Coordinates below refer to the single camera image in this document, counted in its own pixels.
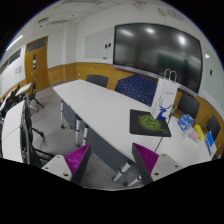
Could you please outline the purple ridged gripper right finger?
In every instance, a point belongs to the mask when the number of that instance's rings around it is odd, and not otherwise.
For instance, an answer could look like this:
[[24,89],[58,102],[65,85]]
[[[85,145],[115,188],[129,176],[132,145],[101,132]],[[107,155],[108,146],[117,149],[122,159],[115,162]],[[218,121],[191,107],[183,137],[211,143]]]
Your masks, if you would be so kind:
[[132,144],[132,154],[144,185],[182,169],[168,154],[157,154],[137,143]]

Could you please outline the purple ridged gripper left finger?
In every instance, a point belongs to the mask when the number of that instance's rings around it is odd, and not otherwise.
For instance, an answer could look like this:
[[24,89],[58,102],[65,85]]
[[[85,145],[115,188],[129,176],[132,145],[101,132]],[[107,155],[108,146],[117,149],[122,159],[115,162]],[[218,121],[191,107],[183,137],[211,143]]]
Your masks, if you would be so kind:
[[76,185],[82,181],[91,155],[91,145],[84,145],[66,156],[56,155],[42,169]]

